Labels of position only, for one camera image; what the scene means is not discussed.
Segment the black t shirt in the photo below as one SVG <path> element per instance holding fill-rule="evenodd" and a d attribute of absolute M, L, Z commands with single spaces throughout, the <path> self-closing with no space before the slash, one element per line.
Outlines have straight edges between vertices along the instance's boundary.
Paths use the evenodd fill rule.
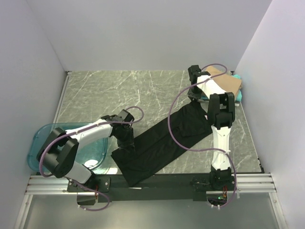
<path fill-rule="evenodd" d="M 212 133 L 207 112 L 192 101 L 134 139 L 134 151 L 116 149 L 111 157 L 133 187 L 151 177 Z"/>

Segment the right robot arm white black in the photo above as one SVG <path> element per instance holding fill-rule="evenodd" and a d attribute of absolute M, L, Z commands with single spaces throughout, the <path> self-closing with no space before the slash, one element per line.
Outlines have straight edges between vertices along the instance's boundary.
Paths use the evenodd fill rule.
<path fill-rule="evenodd" d="M 191 84 L 199 83 L 188 90 L 188 97 L 198 102 L 202 96 L 208 99 L 207 121 L 212 126 L 215 149 L 211 164 L 214 176 L 209 178 L 209 185 L 214 190 L 220 190 L 226 184 L 225 177 L 231 175 L 229 158 L 219 149 L 229 152 L 229 135 L 235 120 L 235 97 L 232 92 L 222 89 L 199 65 L 190 66 L 188 74 Z"/>

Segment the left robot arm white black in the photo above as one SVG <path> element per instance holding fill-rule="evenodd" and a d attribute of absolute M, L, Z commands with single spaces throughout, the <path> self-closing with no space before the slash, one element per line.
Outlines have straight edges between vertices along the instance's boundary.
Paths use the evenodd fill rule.
<path fill-rule="evenodd" d="M 121 110 L 118 115 L 106 115 L 94 123 L 72 130 L 53 129 L 37 154 L 39 171 L 43 177 L 54 175 L 78 182 L 85 192 L 95 187 L 93 172 L 84 164 L 76 162 L 76 155 L 85 146 L 104 138 L 114 136 L 119 143 L 133 145 L 134 117 Z"/>

